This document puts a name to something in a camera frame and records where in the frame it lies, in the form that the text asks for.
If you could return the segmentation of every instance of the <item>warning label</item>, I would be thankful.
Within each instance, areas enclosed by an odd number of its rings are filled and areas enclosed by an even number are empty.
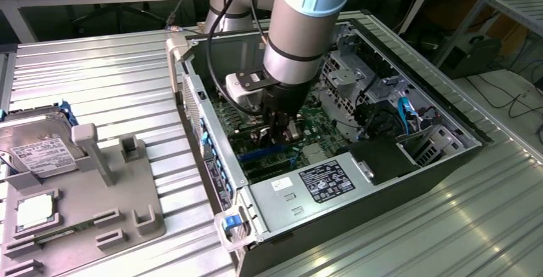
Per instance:
[[[330,161],[301,172],[299,176],[317,203],[325,203],[355,189],[338,161]]]
[[[11,152],[34,173],[47,172],[77,163],[61,138],[11,148]]]

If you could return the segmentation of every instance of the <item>hard drive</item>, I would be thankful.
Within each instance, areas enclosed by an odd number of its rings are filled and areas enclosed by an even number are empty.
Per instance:
[[[58,106],[20,111],[0,122],[0,158],[14,173],[46,178],[77,169],[86,152],[71,141],[75,118]]]

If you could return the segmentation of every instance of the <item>motherboard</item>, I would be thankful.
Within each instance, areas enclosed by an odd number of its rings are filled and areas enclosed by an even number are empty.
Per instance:
[[[309,96],[299,112],[305,122],[303,139],[265,149],[251,142],[251,132],[265,126],[262,117],[241,113],[218,96],[211,97],[211,103],[237,158],[253,184],[331,158],[349,144],[337,129],[334,119],[329,118],[318,98],[313,95]]]

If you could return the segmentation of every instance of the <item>robotic arm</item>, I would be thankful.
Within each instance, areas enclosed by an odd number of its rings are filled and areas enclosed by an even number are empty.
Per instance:
[[[331,42],[339,11],[347,0],[258,0],[259,8],[273,5],[270,33],[265,51],[265,71],[259,78],[265,119],[273,135],[294,135],[294,122],[310,91],[310,83],[321,65],[321,57]],[[226,0],[211,0],[207,31],[223,10]],[[223,31],[253,28],[251,0],[234,0],[221,27]],[[241,83],[255,92],[251,83]]]

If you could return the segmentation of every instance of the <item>aluminum profile table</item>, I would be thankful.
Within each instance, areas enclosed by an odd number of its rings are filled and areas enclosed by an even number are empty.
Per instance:
[[[359,19],[495,142],[430,193],[261,276],[542,274],[542,155],[373,16],[341,18]],[[62,97],[75,100],[81,119],[101,123],[103,145],[135,132],[150,145],[167,212],[165,237],[71,276],[235,275],[211,226],[185,129],[170,116],[166,37],[163,32],[95,37],[22,45],[18,52],[11,109]]]
[[[493,7],[543,37],[543,0],[478,0],[451,39],[437,54],[434,63],[438,67],[442,66],[457,45],[458,39],[461,39],[462,35],[467,32],[486,6]],[[490,20],[489,23],[485,24],[482,27],[483,33],[491,28],[494,21],[495,20]]]

